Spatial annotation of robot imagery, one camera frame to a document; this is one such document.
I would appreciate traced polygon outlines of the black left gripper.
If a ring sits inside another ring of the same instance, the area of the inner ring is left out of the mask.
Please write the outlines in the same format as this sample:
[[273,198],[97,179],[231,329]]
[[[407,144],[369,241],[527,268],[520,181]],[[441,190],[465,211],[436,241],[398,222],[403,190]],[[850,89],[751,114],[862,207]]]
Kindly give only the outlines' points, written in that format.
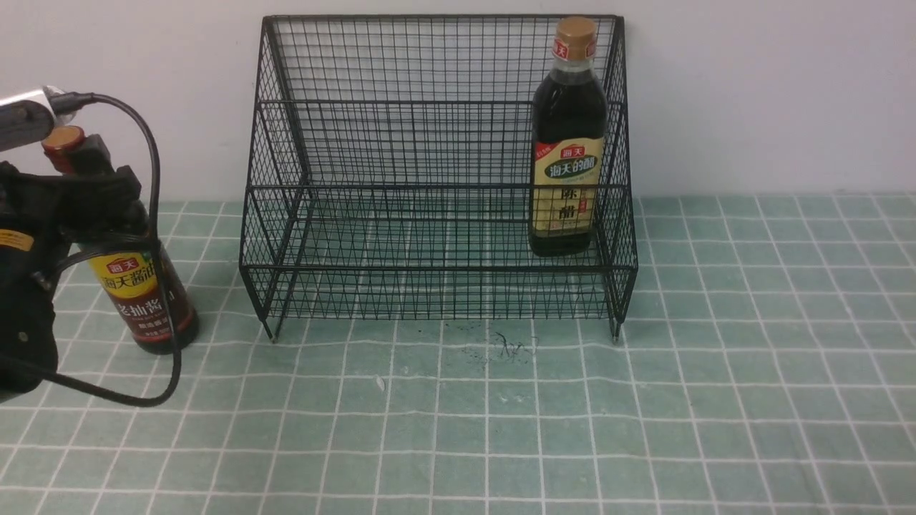
[[42,176],[2,162],[2,401],[50,382],[135,402],[60,374],[54,294],[67,268],[144,247],[143,235],[119,231],[141,189],[130,167],[96,176]]

